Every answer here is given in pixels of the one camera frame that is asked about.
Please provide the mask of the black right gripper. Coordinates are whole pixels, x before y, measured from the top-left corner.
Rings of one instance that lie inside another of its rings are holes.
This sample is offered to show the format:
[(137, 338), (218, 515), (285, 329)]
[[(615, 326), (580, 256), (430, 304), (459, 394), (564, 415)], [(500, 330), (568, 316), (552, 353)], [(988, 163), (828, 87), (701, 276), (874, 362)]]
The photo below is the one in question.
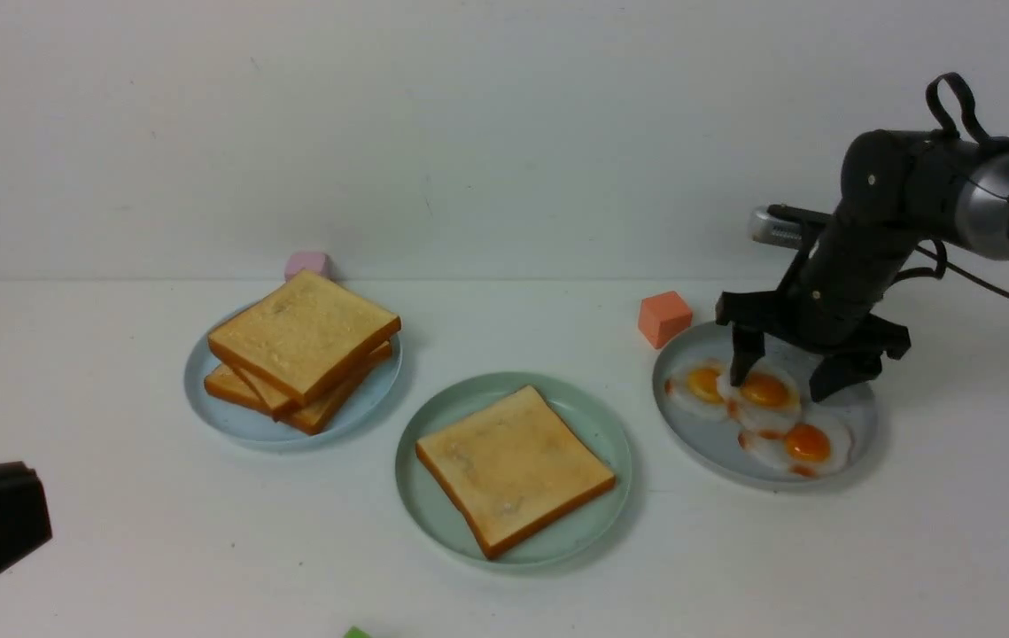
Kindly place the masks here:
[(765, 335), (825, 356), (811, 373), (813, 402), (875, 380), (881, 355), (900, 359), (912, 347), (908, 328), (873, 315), (912, 255), (912, 231), (831, 221), (796, 250), (775, 288), (722, 293), (718, 324), (732, 325), (731, 387), (740, 388), (765, 356)]

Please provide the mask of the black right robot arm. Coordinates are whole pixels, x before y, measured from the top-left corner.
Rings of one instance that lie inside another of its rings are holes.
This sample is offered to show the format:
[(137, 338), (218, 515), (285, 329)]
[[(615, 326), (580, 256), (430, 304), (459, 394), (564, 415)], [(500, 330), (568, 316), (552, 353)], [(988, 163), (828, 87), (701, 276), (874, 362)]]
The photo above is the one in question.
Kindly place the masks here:
[(876, 129), (853, 141), (831, 214), (756, 210), (756, 241), (796, 254), (774, 290), (720, 294), (731, 386), (764, 358), (767, 338), (819, 357), (809, 379), (814, 400), (872, 381), (884, 358), (898, 360), (912, 346), (906, 327), (873, 314), (890, 286), (942, 278), (952, 267), (949, 246), (1009, 260), (1009, 136), (986, 132), (957, 73), (934, 78), (925, 99), (934, 129)]

